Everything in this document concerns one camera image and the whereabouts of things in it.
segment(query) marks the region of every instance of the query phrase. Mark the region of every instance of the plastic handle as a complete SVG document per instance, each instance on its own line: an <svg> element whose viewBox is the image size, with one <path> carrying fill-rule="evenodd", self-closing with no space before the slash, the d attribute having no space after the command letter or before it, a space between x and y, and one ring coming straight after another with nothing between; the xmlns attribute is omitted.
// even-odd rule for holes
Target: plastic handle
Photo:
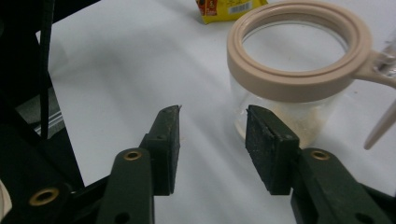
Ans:
<svg viewBox="0 0 396 224"><path fill-rule="evenodd" d="M396 121L396 100L388 111L382 116L381 120L375 125L372 132L364 143L364 148L370 149L376 141L395 123Z"/></svg>
<svg viewBox="0 0 396 224"><path fill-rule="evenodd" d="M366 63L352 77L372 81L396 89L396 39L381 53L372 51ZM364 148L370 149L396 121L396 101L375 125Z"/></svg>

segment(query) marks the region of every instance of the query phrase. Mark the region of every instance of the black metal bracket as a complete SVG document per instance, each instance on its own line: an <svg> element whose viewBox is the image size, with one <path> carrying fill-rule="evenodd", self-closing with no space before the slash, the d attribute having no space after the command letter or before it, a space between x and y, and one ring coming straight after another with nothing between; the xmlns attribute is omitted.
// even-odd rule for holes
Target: black metal bracket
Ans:
<svg viewBox="0 0 396 224"><path fill-rule="evenodd" d="M140 147L120 152L107 176L72 192L54 183L13 207L2 224L154 223L154 195L170 195L179 151L178 105L161 110Z"/></svg>
<svg viewBox="0 0 396 224"><path fill-rule="evenodd" d="M270 110L249 106L246 148L271 194L293 189L297 223L396 223L395 198L358 183L332 153L299 149L297 135Z"/></svg>

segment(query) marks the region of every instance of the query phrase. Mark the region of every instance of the black cable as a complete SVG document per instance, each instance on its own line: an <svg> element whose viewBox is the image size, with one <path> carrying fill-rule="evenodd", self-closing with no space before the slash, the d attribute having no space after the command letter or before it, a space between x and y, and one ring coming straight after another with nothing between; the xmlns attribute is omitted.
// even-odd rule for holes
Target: black cable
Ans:
<svg viewBox="0 0 396 224"><path fill-rule="evenodd" d="M40 85L40 117L41 117L41 138L47 139L49 134L49 56L50 56L50 33L52 30L53 11L55 0L44 0L43 18L41 22L40 34L40 65L39 65L39 85Z"/></svg>

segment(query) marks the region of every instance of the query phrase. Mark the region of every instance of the white table surface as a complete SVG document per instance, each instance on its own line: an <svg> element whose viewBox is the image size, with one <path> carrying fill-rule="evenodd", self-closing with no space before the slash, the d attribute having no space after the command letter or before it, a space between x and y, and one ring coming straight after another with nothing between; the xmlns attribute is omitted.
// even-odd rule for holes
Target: white table surface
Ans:
<svg viewBox="0 0 396 224"><path fill-rule="evenodd" d="M328 0L359 15L381 50L396 1ZM194 0L102 0L52 28L49 72L86 185L138 147L157 113L182 105L176 191L155 198L156 223L295 223L290 197L265 189L233 129L226 38L232 21L204 25ZM363 143L395 98L355 81L315 147L358 181L396 191L396 127Z"/></svg>

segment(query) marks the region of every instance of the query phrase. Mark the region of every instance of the jar opening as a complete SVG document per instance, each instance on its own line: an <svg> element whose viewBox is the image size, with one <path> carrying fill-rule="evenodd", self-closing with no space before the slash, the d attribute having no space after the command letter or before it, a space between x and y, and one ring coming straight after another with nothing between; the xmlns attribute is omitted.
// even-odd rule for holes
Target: jar opening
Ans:
<svg viewBox="0 0 396 224"><path fill-rule="evenodd" d="M276 21L247 33L247 55L264 66L285 72L306 72L329 66L348 50L343 37L309 21Z"/></svg>

